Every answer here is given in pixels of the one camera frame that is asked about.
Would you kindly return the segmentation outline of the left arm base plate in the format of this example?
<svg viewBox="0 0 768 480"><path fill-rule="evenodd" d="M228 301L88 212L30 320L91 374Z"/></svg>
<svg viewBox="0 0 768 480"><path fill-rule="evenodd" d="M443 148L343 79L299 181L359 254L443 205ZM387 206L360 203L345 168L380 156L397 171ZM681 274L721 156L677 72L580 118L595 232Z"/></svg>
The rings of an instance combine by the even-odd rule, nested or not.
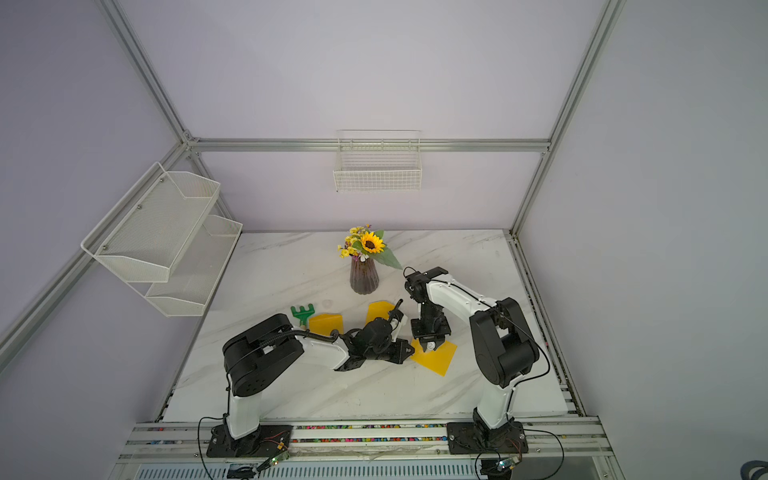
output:
<svg viewBox="0 0 768 480"><path fill-rule="evenodd" d="M273 458L286 451L291 441L291 425L260 425L240 439L234 439L226 425L211 429L211 440L205 454L209 458Z"/></svg>

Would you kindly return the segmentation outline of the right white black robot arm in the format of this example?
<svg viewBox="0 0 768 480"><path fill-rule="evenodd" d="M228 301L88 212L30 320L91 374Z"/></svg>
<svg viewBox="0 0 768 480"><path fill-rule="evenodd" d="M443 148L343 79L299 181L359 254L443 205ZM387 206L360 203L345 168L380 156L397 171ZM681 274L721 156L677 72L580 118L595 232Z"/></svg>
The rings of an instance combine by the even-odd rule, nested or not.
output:
<svg viewBox="0 0 768 480"><path fill-rule="evenodd" d="M487 381L473 410L476 427L491 432L511 426L515 388L534 380L534 365L547 358L520 304L511 297L496 300L477 293L442 267L406 267L403 276L405 291L418 304L411 333L422 351L436 351L446 343L451 334L447 313L469 327L475 363Z"/></svg>

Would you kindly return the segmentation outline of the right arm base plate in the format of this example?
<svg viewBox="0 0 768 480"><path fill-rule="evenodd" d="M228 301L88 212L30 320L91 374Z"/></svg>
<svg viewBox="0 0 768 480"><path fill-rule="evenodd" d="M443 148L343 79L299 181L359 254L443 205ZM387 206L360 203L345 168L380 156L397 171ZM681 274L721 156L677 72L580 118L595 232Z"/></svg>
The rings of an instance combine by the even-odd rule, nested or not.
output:
<svg viewBox="0 0 768 480"><path fill-rule="evenodd" d="M453 455L529 452L523 425L517 421L496 429L488 429L480 422L449 422L446 431L449 452Z"/></svg>

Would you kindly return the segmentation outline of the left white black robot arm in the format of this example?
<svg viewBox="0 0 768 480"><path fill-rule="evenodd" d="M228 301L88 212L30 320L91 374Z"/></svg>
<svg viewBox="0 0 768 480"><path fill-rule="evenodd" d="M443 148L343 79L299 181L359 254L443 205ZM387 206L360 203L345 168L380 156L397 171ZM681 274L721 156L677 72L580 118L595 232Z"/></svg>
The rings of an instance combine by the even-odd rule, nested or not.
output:
<svg viewBox="0 0 768 480"><path fill-rule="evenodd" d="M222 347L227 380L223 423L229 437L240 440L257 432L261 392L301 357L337 372L356 370L368 360L404 363L415 348L397 336L403 318L394 307L388 317L377 317L362 328L322 335L296 329L278 313L229 339Z"/></svg>

